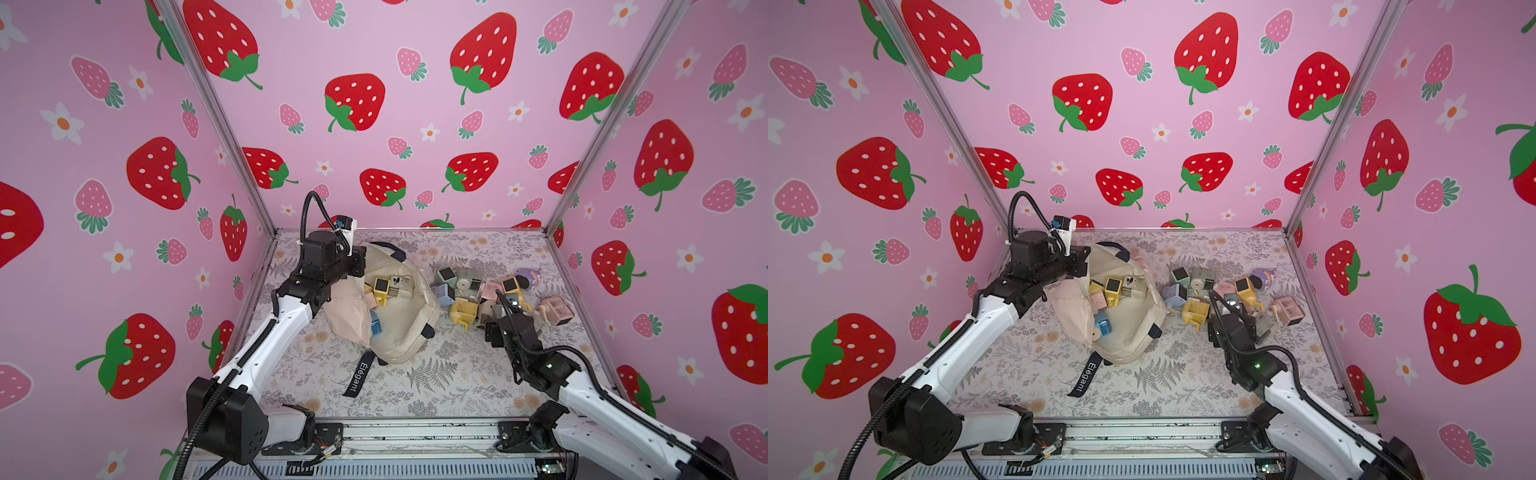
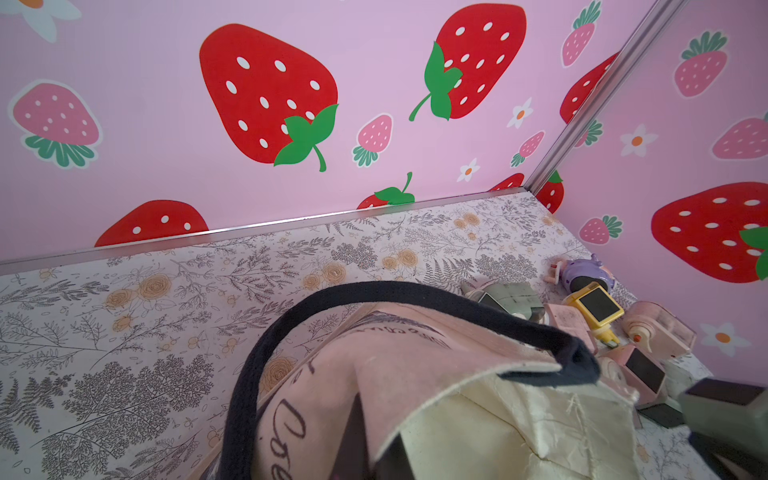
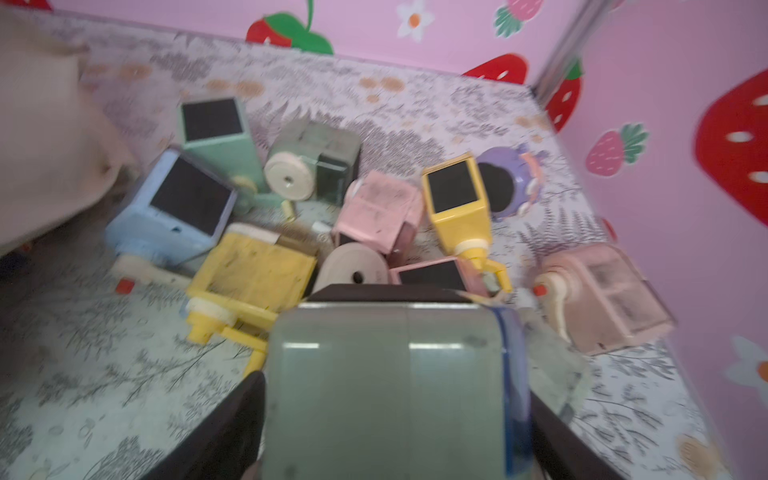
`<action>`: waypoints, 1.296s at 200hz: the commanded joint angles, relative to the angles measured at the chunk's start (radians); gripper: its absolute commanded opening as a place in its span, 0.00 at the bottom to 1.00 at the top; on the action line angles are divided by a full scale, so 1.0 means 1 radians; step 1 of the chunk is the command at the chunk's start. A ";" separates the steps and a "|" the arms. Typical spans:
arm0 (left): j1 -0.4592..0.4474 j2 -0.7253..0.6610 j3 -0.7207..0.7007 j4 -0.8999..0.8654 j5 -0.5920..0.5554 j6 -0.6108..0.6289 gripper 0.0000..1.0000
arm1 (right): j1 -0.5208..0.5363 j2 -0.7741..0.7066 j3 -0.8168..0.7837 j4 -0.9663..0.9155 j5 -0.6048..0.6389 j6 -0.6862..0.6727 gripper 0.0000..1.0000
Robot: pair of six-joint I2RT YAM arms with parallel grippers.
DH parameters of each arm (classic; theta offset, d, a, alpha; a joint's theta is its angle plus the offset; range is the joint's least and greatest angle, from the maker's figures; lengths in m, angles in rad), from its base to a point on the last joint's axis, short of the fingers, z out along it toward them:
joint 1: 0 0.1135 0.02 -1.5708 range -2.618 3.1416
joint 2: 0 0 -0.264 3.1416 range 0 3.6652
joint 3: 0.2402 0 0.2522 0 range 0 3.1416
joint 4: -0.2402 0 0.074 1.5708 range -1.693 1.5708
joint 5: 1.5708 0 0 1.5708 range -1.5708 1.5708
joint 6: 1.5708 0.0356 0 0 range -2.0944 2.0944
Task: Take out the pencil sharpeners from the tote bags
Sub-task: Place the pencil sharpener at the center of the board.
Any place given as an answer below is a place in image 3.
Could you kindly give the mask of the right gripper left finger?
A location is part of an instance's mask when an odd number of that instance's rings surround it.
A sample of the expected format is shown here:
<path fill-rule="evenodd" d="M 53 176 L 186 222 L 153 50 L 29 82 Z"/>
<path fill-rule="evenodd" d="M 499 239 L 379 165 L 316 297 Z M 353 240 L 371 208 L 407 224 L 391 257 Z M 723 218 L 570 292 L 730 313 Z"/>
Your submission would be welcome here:
<path fill-rule="evenodd" d="M 257 479 L 266 379 L 249 374 L 146 479 Z"/>

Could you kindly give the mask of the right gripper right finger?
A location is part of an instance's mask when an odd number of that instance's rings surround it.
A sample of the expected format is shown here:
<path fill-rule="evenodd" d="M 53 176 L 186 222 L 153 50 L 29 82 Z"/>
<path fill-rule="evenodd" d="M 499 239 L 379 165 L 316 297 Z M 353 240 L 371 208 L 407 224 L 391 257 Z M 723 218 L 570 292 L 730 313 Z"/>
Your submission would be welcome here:
<path fill-rule="evenodd" d="M 533 453 L 551 479 L 623 479 L 534 393 L 531 393 L 531 414 Z"/>

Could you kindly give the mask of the pale green pencil sharpener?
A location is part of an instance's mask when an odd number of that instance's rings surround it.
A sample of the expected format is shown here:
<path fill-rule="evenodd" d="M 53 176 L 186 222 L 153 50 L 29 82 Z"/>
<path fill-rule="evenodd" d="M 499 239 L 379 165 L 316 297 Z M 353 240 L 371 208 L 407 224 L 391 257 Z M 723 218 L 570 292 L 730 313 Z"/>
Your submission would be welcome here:
<path fill-rule="evenodd" d="M 565 424 L 581 411 L 593 386 L 587 358 L 558 335 L 539 312 L 518 307 L 532 392 Z"/>

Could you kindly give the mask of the grey green blue sharpener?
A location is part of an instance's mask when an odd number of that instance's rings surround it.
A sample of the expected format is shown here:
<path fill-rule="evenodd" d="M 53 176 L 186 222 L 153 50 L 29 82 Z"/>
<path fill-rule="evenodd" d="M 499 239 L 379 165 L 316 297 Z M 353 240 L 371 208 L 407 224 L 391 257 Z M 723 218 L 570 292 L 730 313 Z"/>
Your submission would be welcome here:
<path fill-rule="evenodd" d="M 531 392 L 509 305 L 332 286 L 269 340 L 266 479 L 528 479 Z"/>

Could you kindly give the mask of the pink pencil sharpener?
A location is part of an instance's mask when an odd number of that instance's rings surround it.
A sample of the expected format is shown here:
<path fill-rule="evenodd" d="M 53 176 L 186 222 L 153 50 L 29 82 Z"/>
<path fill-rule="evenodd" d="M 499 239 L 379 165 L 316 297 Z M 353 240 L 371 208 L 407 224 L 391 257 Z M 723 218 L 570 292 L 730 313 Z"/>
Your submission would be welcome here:
<path fill-rule="evenodd" d="M 653 342 L 677 326 L 647 279 L 613 243 L 547 256 L 533 293 L 550 327 L 585 355 Z"/>
<path fill-rule="evenodd" d="M 489 297 L 480 272 L 468 260 L 458 257 L 443 257 L 392 268 L 389 276 L 391 283 L 396 285 L 439 287 Z"/>
<path fill-rule="evenodd" d="M 331 237 L 335 246 L 361 243 L 397 267 L 406 262 L 424 216 L 420 188 L 371 171 L 348 188 Z"/>

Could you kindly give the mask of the tan pencil sharpener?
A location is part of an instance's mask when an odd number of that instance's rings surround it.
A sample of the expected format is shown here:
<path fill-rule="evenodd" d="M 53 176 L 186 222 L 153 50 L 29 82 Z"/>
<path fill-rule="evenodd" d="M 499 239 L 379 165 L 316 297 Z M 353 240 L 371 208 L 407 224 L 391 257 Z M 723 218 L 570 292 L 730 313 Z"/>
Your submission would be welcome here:
<path fill-rule="evenodd" d="M 384 257 L 357 242 L 335 248 L 322 262 L 312 292 L 329 285 L 388 284 L 389 266 Z"/>

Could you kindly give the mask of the blue grey pencil sharpener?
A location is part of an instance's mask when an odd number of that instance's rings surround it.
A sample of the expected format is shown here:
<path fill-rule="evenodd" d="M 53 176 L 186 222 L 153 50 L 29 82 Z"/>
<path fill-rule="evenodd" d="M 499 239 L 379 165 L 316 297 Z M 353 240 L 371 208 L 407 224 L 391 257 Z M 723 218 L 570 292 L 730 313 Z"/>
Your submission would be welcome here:
<path fill-rule="evenodd" d="M 169 147 L 108 223 L 105 241 L 118 255 L 180 265 L 218 244 L 236 200 L 228 181 Z"/>

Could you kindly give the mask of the purple pencil sharpener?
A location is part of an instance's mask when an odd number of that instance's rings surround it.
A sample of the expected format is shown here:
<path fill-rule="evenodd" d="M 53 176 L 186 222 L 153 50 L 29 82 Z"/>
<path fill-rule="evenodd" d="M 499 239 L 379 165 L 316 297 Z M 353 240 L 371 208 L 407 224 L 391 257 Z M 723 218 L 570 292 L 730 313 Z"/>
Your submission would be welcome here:
<path fill-rule="evenodd" d="M 525 144 L 490 148 L 477 157 L 477 164 L 494 222 L 522 217 L 538 201 L 545 176 Z"/>

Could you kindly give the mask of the grey green pencil sharpener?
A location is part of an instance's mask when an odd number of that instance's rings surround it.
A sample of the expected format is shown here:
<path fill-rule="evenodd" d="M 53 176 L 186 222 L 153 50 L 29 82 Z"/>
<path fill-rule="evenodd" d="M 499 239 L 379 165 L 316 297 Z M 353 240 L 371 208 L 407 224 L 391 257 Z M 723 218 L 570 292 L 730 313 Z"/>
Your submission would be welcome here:
<path fill-rule="evenodd" d="M 296 119 L 273 142 L 265 179 L 272 192 L 286 200 L 341 206 L 358 177 L 361 150 L 361 137 L 351 130 Z"/>

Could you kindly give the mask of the mint green pencil sharpener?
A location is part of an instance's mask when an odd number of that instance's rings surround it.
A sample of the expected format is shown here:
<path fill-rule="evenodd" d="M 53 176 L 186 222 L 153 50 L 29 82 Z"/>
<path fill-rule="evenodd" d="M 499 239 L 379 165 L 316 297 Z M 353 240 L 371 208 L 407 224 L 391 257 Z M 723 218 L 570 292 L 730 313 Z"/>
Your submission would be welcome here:
<path fill-rule="evenodd" d="M 244 215 L 270 191 L 242 102 L 236 97 L 187 100 L 178 107 L 182 148 L 237 190 L 234 213 Z"/>

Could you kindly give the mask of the cream canvas tote bag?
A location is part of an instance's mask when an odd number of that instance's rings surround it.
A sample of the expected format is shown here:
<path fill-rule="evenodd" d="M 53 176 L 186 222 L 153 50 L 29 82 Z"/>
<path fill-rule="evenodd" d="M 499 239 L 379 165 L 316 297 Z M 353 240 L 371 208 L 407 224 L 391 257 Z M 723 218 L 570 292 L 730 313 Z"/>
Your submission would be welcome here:
<path fill-rule="evenodd" d="M 80 83 L 89 52 L 1 10 L 1 252 L 90 208 L 140 164 Z"/>

